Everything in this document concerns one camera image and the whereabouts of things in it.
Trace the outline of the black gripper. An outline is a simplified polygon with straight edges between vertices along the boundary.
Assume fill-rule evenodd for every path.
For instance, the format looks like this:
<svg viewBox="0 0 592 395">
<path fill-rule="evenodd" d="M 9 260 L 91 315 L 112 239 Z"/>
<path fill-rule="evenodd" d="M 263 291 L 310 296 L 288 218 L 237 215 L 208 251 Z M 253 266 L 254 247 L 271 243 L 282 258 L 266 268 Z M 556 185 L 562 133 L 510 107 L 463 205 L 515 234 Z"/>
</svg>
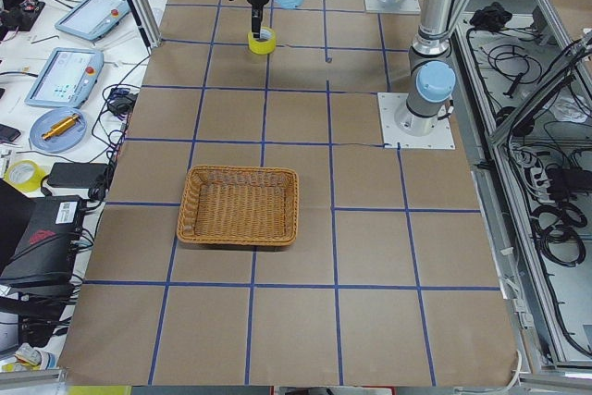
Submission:
<svg viewBox="0 0 592 395">
<path fill-rule="evenodd" d="M 254 39 L 259 39 L 262 27 L 262 9 L 270 0 L 247 0 L 251 5 L 251 34 Z"/>
</svg>

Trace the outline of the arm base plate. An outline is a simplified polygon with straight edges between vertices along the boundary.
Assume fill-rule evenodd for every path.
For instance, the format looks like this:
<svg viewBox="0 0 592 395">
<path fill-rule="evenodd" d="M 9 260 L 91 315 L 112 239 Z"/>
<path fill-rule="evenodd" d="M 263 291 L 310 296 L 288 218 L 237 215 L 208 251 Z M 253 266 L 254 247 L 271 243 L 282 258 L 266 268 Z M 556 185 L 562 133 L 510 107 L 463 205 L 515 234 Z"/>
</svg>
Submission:
<svg viewBox="0 0 592 395">
<path fill-rule="evenodd" d="M 442 105 L 434 117 L 417 117 L 408 109 L 407 93 L 378 93 L 382 144 L 390 149 L 454 150 L 455 142 Z"/>
<path fill-rule="evenodd" d="M 421 12 L 418 0 L 364 0 L 364 7 L 377 14 L 418 16 Z"/>
</svg>

